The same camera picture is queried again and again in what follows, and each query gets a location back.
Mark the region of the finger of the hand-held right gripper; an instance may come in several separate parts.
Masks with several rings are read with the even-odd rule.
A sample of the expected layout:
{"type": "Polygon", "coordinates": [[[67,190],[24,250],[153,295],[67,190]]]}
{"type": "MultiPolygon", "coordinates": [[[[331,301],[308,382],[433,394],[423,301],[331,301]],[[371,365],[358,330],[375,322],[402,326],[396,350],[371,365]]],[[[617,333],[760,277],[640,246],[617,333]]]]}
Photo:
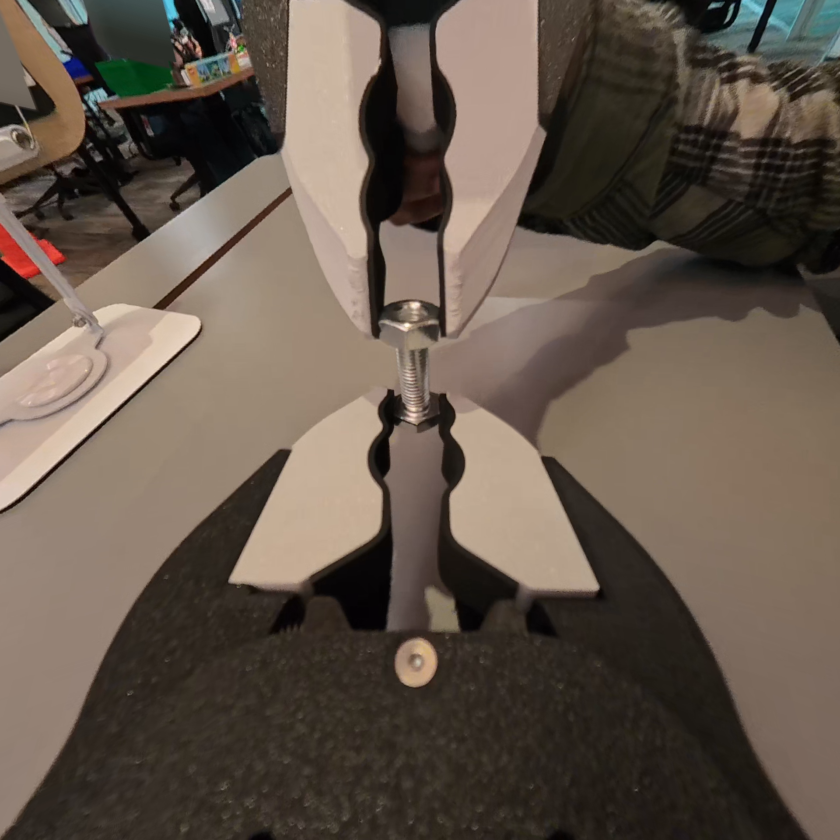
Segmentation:
{"type": "Polygon", "coordinates": [[[314,253],[352,324],[377,338],[380,227],[396,207],[396,79],[382,19],[349,2],[290,2],[281,158],[314,253]]]}
{"type": "Polygon", "coordinates": [[[435,116],[444,130],[440,300],[444,335],[454,339],[498,277],[545,139],[539,2],[453,2],[430,37],[435,116]]]}

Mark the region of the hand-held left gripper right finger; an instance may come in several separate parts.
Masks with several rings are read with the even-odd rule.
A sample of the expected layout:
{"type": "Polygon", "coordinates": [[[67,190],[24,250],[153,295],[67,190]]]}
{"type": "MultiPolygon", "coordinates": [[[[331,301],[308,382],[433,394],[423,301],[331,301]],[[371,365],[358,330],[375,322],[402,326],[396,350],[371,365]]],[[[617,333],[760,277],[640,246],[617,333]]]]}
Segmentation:
{"type": "Polygon", "coordinates": [[[592,598],[600,585],[540,452],[466,397],[441,403],[441,577],[459,601],[592,598]]]}

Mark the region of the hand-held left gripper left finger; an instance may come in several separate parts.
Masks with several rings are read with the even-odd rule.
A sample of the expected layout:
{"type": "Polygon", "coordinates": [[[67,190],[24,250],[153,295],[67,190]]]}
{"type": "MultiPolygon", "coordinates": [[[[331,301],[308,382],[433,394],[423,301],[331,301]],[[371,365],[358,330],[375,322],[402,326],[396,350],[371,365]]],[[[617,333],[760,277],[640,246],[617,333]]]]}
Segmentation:
{"type": "Polygon", "coordinates": [[[229,575],[260,591],[312,592],[390,527],[394,392],[374,388],[293,445],[229,575]]]}

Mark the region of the silver hex bolt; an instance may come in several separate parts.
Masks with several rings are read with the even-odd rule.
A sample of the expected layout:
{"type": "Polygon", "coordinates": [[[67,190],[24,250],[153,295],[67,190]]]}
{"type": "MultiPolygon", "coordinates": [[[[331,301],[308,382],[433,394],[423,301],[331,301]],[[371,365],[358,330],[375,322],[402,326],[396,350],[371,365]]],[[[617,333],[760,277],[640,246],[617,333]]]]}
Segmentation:
{"type": "Polygon", "coordinates": [[[429,348],[397,350],[396,368],[400,387],[393,408],[395,423],[422,433],[439,417],[439,398],[430,385],[429,348]]]}

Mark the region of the silver hex nut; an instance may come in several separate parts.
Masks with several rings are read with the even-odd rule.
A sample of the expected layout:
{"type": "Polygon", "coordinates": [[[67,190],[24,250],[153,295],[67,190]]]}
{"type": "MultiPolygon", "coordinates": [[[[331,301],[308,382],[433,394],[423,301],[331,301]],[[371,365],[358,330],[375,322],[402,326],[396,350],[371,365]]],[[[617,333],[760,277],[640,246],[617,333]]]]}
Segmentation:
{"type": "Polygon", "coordinates": [[[399,351],[425,350],[440,340],[438,306],[419,300],[393,301],[379,317],[379,340],[399,351]]]}

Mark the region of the person's right forearm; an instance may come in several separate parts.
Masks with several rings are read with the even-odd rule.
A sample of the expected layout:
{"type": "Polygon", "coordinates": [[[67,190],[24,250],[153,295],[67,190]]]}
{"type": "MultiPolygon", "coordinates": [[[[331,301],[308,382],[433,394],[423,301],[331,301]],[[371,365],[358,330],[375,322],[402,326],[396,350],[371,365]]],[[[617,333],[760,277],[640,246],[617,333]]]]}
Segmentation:
{"type": "Polygon", "coordinates": [[[838,59],[741,56],[670,3],[585,10],[518,225],[838,277],[838,59]]]}

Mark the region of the person's right hand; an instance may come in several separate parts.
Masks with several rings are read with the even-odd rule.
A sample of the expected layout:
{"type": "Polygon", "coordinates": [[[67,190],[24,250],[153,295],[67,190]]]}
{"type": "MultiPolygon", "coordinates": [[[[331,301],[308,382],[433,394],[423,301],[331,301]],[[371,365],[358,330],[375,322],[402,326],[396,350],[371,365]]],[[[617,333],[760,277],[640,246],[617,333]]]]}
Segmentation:
{"type": "Polygon", "coordinates": [[[391,224],[437,230],[444,212],[444,203],[440,155],[437,152],[406,152],[402,201],[390,217],[391,224]]]}

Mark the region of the colourful cardboard box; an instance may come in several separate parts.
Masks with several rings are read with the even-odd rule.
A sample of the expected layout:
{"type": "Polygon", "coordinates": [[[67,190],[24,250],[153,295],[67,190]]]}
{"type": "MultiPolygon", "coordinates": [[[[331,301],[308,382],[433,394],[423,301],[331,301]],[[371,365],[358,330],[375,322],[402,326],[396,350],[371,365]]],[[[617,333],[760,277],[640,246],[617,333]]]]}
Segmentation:
{"type": "Polygon", "coordinates": [[[232,77],[238,72],[237,54],[227,52],[188,62],[182,69],[182,77],[187,85],[198,88],[232,77]]]}

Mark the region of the wooden office desk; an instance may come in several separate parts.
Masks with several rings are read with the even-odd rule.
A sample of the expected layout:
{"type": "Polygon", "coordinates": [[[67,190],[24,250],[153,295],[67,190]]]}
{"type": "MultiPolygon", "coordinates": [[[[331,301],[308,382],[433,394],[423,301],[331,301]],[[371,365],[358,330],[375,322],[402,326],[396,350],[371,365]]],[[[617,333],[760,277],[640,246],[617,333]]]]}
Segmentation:
{"type": "Polygon", "coordinates": [[[240,172],[259,157],[229,91],[256,93],[252,67],[185,87],[104,99],[101,108],[118,116],[140,155],[148,161],[188,161],[204,190],[240,172]]]}

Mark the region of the green plastic bin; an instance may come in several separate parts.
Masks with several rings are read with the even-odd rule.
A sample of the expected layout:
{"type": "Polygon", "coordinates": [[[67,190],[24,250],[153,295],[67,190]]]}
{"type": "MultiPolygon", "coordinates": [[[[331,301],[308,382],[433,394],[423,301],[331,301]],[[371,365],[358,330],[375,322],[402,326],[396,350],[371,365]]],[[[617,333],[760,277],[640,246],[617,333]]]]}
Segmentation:
{"type": "Polygon", "coordinates": [[[99,61],[96,68],[107,87],[120,98],[149,95],[173,84],[172,70],[131,59],[99,61]]]}

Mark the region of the black office chair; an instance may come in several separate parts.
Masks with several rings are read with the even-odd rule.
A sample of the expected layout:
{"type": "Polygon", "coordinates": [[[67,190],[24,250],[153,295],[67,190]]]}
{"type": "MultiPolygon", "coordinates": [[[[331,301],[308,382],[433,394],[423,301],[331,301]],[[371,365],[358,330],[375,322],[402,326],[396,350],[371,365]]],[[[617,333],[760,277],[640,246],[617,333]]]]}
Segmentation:
{"type": "Polygon", "coordinates": [[[84,140],[74,153],[81,159],[81,168],[69,174],[60,171],[56,164],[48,164],[46,169],[53,175],[49,188],[42,193],[38,200],[22,211],[16,211],[19,219],[28,216],[38,221],[45,220],[44,207],[52,201],[56,202],[58,214],[66,221],[72,221],[73,216],[66,208],[66,204],[74,198],[99,193],[104,195],[111,204],[118,208],[131,227],[131,234],[135,241],[141,242],[151,235],[151,231],[140,220],[121,193],[121,175],[126,175],[129,181],[133,174],[127,173],[117,166],[123,158],[120,153],[114,157],[116,149],[113,144],[108,146],[96,131],[86,126],[84,140]]]}

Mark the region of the white flat stand base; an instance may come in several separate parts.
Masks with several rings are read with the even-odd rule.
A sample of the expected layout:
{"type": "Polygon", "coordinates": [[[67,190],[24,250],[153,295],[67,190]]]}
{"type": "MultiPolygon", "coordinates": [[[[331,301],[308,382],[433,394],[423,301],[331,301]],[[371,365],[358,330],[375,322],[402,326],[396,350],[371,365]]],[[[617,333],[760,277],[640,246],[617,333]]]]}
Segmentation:
{"type": "MultiPolygon", "coordinates": [[[[191,314],[125,303],[111,304],[94,314],[104,328],[101,350],[109,359],[99,384],[55,415],[1,425],[1,511],[16,505],[67,460],[173,362],[202,328],[200,319],[191,314]]],[[[33,355],[58,352],[70,341],[72,330],[68,328],[10,371],[33,355]]]]}

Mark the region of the white document stand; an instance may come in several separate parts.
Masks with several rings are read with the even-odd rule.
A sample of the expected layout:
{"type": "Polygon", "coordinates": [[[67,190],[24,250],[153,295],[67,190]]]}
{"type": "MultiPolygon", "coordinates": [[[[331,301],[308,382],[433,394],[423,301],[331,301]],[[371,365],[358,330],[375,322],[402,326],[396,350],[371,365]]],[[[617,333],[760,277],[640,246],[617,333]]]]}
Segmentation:
{"type": "Polygon", "coordinates": [[[104,328],[61,271],[1,198],[3,226],[28,253],[70,311],[70,341],[58,352],[33,355],[2,377],[1,425],[50,417],[92,391],[108,370],[104,328]]]}

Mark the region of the orange floor marker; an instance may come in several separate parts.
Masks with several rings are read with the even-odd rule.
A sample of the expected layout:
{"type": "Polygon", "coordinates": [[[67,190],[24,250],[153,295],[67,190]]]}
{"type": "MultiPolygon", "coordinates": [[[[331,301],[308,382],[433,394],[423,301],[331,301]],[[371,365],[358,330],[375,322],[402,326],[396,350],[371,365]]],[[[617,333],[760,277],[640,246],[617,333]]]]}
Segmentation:
{"type": "MultiPolygon", "coordinates": [[[[30,237],[38,244],[41,250],[44,251],[46,257],[54,266],[63,264],[67,258],[52,245],[48,240],[37,238],[32,234],[30,237]]],[[[11,270],[16,272],[20,277],[31,280],[37,277],[41,271],[36,263],[29,257],[14,239],[14,237],[1,227],[1,256],[3,263],[11,270]]]]}

